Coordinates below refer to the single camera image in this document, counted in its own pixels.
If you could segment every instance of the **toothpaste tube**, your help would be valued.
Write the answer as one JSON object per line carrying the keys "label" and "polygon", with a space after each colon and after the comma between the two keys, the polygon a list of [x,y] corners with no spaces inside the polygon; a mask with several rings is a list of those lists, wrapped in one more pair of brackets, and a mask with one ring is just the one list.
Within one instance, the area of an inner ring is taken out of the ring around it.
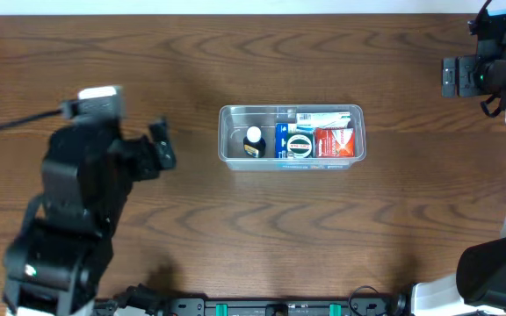
{"label": "toothpaste tube", "polygon": [[354,157],[355,134],[352,128],[337,128],[315,130],[316,150],[315,156],[329,157]]}
{"label": "toothpaste tube", "polygon": [[296,125],[303,128],[346,128],[351,122],[350,112],[297,113]]}

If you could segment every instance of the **clear plastic container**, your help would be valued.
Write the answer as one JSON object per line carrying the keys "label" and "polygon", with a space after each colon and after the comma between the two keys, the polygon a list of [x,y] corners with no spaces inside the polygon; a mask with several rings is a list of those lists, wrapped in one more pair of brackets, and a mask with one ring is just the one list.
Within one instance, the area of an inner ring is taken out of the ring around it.
{"label": "clear plastic container", "polygon": [[[277,123],[296,123],[296,113],[349,111],[350,126],[355,129],[355,156],[348,158],[273,158]],[[251,158],[243,150],[247,129],[258,126],[267,144],[263,158]],[[218,156],[232,170],[342,170],[366,157],[365,120],[362,110],[354,104],[321,105],[226,105],[220,110],[218,122]]]}

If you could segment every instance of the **red package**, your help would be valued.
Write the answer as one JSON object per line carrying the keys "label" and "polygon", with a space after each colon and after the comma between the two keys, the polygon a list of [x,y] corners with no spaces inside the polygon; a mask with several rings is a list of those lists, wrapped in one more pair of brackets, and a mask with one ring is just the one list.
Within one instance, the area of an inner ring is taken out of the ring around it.
{"label": "red package", "polygon": [[353,128],[317,128],[315,130],[316,157],[354,157]]}

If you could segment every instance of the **green clip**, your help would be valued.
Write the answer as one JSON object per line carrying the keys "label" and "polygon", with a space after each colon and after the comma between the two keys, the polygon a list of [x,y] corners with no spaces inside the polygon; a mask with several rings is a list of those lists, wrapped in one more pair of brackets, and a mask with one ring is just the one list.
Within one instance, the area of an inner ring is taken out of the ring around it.
{"label": "green clip", "polygon": [[225,304],[216,304],[216,316],[228,316],[228,306]]}
{"label": "green clip", "polygon": [[329,316],[341,316],[341,305],[339,304],[329,305]]}

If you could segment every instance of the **wooden table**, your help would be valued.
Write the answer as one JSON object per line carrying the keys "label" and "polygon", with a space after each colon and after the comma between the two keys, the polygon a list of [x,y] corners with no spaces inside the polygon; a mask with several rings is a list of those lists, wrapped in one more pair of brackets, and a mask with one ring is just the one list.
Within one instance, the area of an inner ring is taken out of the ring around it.
{"label": "wooden table", "polygon": [[[503,119],[440,96],[441,59],[475,51],[469,18],[0,18],[0,122],[112,83],[126,136],[169,118],[177,169],[135,185],[101,297],[138,283],[211,297],[395,291],[453,273],[506,212]],[[232,172],[217,155],[225,104],[359,104],[368,155],[346,172]],[[66,124],[0,134],[0,299],[4,250]]]}

